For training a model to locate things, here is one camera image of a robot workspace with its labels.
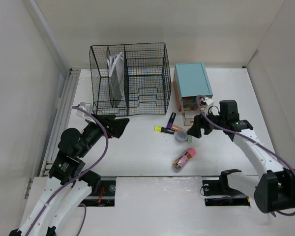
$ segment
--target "wall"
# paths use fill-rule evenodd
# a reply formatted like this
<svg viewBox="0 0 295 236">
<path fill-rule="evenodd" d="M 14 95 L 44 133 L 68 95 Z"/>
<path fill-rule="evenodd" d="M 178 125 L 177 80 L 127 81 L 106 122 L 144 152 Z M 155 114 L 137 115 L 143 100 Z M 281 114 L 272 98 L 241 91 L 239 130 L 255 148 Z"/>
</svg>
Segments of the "wall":
<svg viewBox="0 0 295 236">
<path fill-rule="evenodd" d="M 89 47 L 166 42 L 170 63 L 243 66 L 284 0 L 36 0 L 69 63 Z"/>
<path fill-rule="evenodd" d="M 273 146 L 295 167 L 295 0 L 286 0 L 247 66 Z"/>
<path fill-rule="evenodd" d="M 0 235 L 17 228 L 60 72 L 21 0 L 0 0 Z"/>
</svg>

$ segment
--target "white table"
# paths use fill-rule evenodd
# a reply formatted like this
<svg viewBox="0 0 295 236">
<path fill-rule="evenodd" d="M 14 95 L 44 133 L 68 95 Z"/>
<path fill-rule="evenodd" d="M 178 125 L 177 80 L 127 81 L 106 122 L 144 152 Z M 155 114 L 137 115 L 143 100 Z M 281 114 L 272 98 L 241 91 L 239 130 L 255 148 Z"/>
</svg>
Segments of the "white table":
<svg viewBox="0 0 295 236">
<path fill-rule="evenodd" d="M 254 126 L 260 140 L 273 149 L 266 125 L 260 111 L 246 69 L 208 68 L 207 74 L 213 90 L 213 99 L 218 106 L 220 100 L 234 99 L 238 103 L 241 119 Z M 89 70 L 82 70 L 73 105 L 92 103 L 92 87 Z M 156 125 L 166 126 L 169 116 L 176 112 L 174 124 L 182 127 L 182 115 L 177 111 L 175 93 L 172 89 L 166 115 L 132 116 L 120 139 L 111 139 L 104 159 L 93 169 L 102 176 L 207 176 L 219 175 L 227 169 L 241 169 L 247 175 L 256 172 L 243 152 L 221 131 L 213 131 L 192 144 L 179 145 L 174 135 L 154 131 Z M 71 112 L 68 127 L 82 130 L 86 123 Z M 101 139 L 83 159 L 90 166 L 102 154 L 105 140 Z M 197 155 L 181 170 L 172 168 L 173 161 L 188 147 L 194 147 Z"/>
<path fill-rule="evenodd" d="M 45 186 L 34 179 L 26 220 Z M 295 236 L 295 216 L 247 206 L 205 206 L 201 177 L 119 177 L 115 207 L 88 207 L 80 236 Z M 75 236 L 84 210 L 69 217 L 58 236 Z"/>
</svg>

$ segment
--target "screw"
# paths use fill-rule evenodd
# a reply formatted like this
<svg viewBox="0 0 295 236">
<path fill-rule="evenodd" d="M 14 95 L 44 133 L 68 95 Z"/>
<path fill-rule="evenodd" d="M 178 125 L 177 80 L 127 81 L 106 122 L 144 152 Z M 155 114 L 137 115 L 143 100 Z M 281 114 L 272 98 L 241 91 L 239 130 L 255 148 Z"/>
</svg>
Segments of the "screw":
<svg viewBox="0 0 295 236">
<path fill-rule="evenodd" d="M 116 186 L 114 186 L 113 184 L 109 186 L 109 191 L 115 192 L 115 190 L 116 190 Z"/>
</svg>

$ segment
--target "black wire basket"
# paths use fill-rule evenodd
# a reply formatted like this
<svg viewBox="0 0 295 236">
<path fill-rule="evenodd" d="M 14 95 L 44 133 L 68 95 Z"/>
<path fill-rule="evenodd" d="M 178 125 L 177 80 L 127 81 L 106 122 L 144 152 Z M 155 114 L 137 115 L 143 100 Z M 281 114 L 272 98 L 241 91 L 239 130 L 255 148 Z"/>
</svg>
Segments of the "black wire basket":
<svg viewBox="0 0 295 236">
<path fill-rule="evenodd" d="M 106 60 L 120 52 L 124 92 L 115 100 Z M 165 43 L 91 46 L 89 61 L 96 115 L 166 114 L 172 83 Z"/>
</svg>

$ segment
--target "white panel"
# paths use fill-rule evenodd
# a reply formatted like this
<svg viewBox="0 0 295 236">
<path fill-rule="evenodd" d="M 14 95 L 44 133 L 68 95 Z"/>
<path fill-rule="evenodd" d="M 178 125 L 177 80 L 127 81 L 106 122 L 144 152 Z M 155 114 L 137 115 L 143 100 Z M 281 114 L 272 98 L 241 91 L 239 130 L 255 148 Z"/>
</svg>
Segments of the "white panel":
<svg viewBox="0 0 295 236">
<path fill-rule="evenodd" d="M 284 0 L 37 0 L 71 66 L 89 47 L 166 42 L 171 64 L 243 66 Z"/>
<path fill-rule="evenodd" d="M 286 0 L 248 64 L 275 150 L 295 167 L 295 0 Z"/>
<path fill-rule="evenodd" d="M 207 75 L 213 90 L 213 99 L 234 99 L 241 119 L 254 126 L 259 139 L 266 147 L 272 144 L 263 120 L 254 90 L 246 69 L 208 68 Z M 172 112 L 174 124 L 183 127 L 181 112 L 177 111 L 175 93 L 172 91 L 167 114 L 132 116 L 120 139 L 111 139 L 104 159 L 93 169 L 102 176 L 205 176 L 219 175 L 228 169 L 241 169 L 247 175 L 256 175 L 248 158 L 223 132 L 214 130 L 210 135 L 193 138 L 192 144 L 179 145 L 174 135 L 154 131 L 156 125 L 166 126 Z M 82 70 L 73 105 L 85 101 L 92 103 L 90 71 Z M 82 130 L 86 122 L 72 110 L 68 127 Z M 105 139 L 101 139 L 83 159 L 86 167 L 94 163 L 103 152 Z M 189 147 L 197 155 L 180 171 L 172 168 L 173 161 Z"/>
<path fill-rule="evenodd" d="M 34 179 L 23 221 L 46 179 Z M 115 207 L 88 207 L 80 236 L 295 236 L 295 216 L 247 206 L 205 206 L 200 177 L 117 178 Z M 58 236 L 75 236 L 84 214 L 75 210 Z"/>
<path fill-rule="evenodd" d="M 0 236 L 18 227 L 59 69 L 21 0 L 0 0 Z"/>
</svg>

